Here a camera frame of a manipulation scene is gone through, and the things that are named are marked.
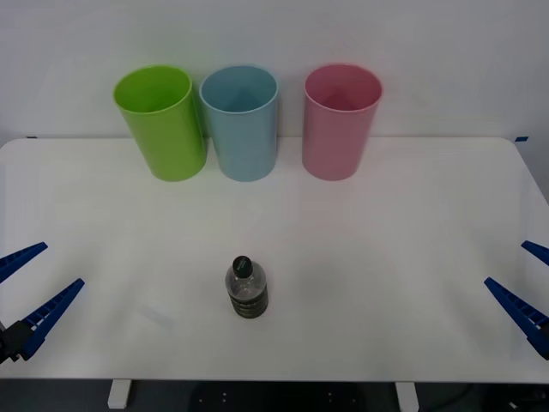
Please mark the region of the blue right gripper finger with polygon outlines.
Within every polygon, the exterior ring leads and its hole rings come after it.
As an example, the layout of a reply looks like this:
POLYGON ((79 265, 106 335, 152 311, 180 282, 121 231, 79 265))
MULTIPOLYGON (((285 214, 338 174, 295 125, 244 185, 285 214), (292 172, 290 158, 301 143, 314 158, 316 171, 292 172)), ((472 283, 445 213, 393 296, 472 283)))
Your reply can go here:
POLYGON ((521 247, 538 258, 545 265, 549 265, 549 249, 543 245, 538 245, 531 241, 524 241, 521 247))
POLYGON ((548 317, 529 305, 500 283, 487 277, 484 284, 511 317, 527 341, 545 360, 548 359, 548 317))

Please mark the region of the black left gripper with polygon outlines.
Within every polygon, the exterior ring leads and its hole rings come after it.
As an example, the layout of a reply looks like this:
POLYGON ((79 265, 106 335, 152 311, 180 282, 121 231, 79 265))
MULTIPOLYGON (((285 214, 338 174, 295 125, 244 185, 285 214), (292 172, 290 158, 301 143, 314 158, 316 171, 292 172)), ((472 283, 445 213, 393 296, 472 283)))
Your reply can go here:
MULTIPOLYGON (((45 242, 31 245, 0 258, 0 282, 48 248, 45 242)), ((22 358, 28 361, 45 342, 45 338, 84 287, 78 278, 44 305, 10 327, 1 324, 1 362, 22 358)))

